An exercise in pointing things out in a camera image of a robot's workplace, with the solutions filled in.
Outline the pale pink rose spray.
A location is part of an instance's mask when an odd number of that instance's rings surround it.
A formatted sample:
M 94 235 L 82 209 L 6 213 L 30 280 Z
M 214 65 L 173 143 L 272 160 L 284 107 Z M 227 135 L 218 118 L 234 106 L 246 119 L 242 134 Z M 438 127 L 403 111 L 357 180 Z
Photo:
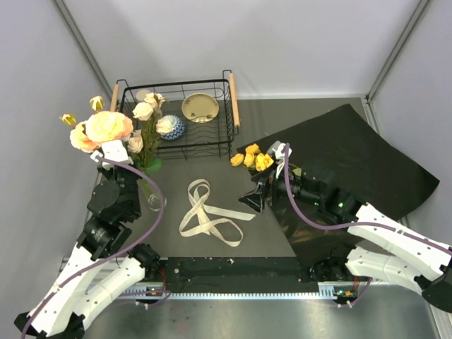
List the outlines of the pale pink rose spray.
M 157 149 L 162 135 L 174 130 L 172 123 L 163 117 L 162 106 L 166 101 L 160 93 L 147 93 L 132 111 L 134 130 L 126 146 L 133 163 L 146 174 L 161 167 Z

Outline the yellow rose bunch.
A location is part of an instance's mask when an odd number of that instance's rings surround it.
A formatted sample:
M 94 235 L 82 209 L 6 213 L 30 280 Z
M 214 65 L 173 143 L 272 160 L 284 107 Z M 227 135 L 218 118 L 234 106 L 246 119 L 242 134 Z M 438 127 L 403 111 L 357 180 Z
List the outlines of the yellow rose bunch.
M 234 155 L 230 159 L 230 164 L 233 167 L 243 166 L 248 170 L 256 170 L 259 173 L 269 170 L 270 168 L 275 168 L 276 173 L 277 164 L 275 160 L 266 152 L 262 153 L 259 146 L 256 143 L 254 143 L 252 145 L 245 147 L 244 153 L 237 153 L 236 155 Z M 292 149 L 291 147 L 287 148 L 286 144 L 284 169 L 286 167 L 287 168 L 293 167 L 295 169 L 295 174 L 301 174 L 302 170 L 300 167 L 289 163 L 291 154 Z

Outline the pink peony stem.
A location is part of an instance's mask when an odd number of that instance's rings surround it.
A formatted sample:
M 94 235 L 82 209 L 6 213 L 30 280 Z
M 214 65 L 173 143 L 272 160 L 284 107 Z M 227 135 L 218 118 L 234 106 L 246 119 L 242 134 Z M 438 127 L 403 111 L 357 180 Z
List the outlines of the pink peony stem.
M 133 122 L 121 112 L 103 110 L 101 96 L 90 99 L 93 115 L 85 123 L 86 136 L 95 143 L 105 143 L 128 138 L 133 132 Z

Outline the white printed ribbon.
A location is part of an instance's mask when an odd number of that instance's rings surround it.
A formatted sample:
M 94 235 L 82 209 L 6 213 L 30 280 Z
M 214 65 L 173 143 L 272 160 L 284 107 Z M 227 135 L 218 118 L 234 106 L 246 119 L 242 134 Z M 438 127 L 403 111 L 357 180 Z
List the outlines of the white printed ribbon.
M 187 187 L 187 195 L 191 209 L 179 223 L 179 234 L 182 237 L 195 237 L 200 234 L 212 235 L 230 247 L 238 247 L 244 238 L 242 229 L 234 220 L 251 221 L 256 215 L 206 205 L 210 197 L 210 183 L 205 179 L 196 179 Z M 239 233 L 239 239 L 227 240 L 217 229 L 219 224 L 230 224 Z

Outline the black wrapping paper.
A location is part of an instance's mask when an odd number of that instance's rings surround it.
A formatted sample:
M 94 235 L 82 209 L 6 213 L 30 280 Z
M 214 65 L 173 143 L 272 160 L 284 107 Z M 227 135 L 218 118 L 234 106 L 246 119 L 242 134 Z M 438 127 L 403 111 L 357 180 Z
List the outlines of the black wrapping paper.
M 332 171 L 340 188 L 364 198 L 396 221 L 419 208 L 440 183 L 380 137 L 349 104 L 282 131 L 253 137 L 237 150 L 242 153 L 255 143 L 266 151 L 276 141 L 290 144 L 292 164 L 318 165 Z M 360 241 L 345 230 L 323 231 L 308 226 L 294 212 L 286 194 L 279 195 L 271 210 L 305 267 L 324 260 L 340 244 Z

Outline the large peach peony stem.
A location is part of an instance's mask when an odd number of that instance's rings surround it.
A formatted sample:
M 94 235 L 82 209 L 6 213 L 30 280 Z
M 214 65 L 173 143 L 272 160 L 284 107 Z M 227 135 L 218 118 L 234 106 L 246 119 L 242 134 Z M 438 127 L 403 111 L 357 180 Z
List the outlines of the large peach peony stem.
M 85 132 L 86 121 L 77 122 L 73 114 L 64 113 L 60 120 L 73 129 L 69 134 L 71 145 L 84 153 L 93 153 L 100 148 L 100 144 L 90 140 Z

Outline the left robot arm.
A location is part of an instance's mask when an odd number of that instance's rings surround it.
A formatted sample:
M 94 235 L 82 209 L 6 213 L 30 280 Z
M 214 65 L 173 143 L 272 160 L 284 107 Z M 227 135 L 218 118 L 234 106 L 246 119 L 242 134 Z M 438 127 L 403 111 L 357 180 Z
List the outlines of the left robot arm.
M 126 223 L 141 216 L 138 180 L 149 178 L 133 165 L 108 161 L 105 176 L 87 205 L 92 213 L 76 240 L 64 269 L 44 299 L 17 315 L 14 324 L 23 337 L 82 338 L 93 321 L 128 288 L 160 272 L 160 256 L 131 235 Z

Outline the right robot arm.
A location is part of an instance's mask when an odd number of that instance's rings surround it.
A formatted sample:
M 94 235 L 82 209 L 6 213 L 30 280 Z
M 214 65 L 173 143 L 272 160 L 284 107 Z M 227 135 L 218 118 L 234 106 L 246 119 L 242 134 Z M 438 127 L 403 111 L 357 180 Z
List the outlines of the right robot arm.
M 374 253 L 354 244 L 340 244 L 316 262 L 310 276 L 318 281 L 367 277 L 404 287 L 423 297 L 432 306 L 451 312 L 451 246 L 430 240 L 373 207 L 363 198 L 340 188 L 327 166 L 310 163 L 301 174 L 290 169 L 279 172 L 275 165 L 257 174 L 254 190 L 239 201 L 258 213 L 267 198 L 277 201 L 287 196 L 296 213 L 296 202 L 315 207 L 320 217 L 303 221 L 320 230 L 344 230 L 383 250 Z

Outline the clear glass vase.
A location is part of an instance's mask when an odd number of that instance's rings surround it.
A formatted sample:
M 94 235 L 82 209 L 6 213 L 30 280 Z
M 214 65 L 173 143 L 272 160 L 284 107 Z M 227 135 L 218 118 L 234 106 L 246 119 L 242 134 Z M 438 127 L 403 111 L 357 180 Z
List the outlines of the clear glass vase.
M 162 207 L 161 204 L 163 204 L 164 207 L 167 205 L 167 199 L 165 197 L 160 198 L 155 190 L 155 187 L 149 184 L 148 181 L 140 179 L 138 185 L 143 192 L 145 202 L 149 210 L 159 212 Z

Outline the blue white patterned bowl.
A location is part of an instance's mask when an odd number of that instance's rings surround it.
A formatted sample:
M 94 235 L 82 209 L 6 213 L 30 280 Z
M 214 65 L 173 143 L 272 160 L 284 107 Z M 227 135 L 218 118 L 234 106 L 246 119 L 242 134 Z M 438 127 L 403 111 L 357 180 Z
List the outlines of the blue white patterned bowl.
M 175 115 L 166 115 L 159 120 L 161 138 L 165 141 L 174 141 L 181 138 L 184 131 L 184 122 Z

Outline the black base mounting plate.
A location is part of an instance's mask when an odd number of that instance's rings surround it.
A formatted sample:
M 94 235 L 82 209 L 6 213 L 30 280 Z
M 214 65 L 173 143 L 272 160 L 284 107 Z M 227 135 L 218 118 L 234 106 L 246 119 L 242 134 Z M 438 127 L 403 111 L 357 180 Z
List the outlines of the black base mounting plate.
M 295 257 L 170 257 L 160 261 L 172 292 L 313 292 Z

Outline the beige paper cup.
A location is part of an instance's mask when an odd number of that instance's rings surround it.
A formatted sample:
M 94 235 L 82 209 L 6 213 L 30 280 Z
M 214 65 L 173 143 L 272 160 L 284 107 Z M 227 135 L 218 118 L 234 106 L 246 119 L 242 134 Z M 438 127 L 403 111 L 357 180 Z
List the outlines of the beige paper cup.
M 142 102 L 142 101 L 145 100 L 146 96 L 147 96 L 149 93 L 150 93 L 150 91 L 149 91 L 149 90 L 146 90 L 146 89 L 139 90 L 139 91 L 136 93 L 136 99 L 137 99 L 139 102 Z

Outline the cream floral plate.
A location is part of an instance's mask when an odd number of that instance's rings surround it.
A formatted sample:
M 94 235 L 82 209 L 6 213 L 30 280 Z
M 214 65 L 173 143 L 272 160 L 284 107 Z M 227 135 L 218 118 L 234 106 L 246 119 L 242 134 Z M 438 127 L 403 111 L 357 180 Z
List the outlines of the cream floral plate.
M 218 101 L 206 93 L 194 93 L 182 102 L 183 115 L 194 123 L 210 122 L 219 111 Z

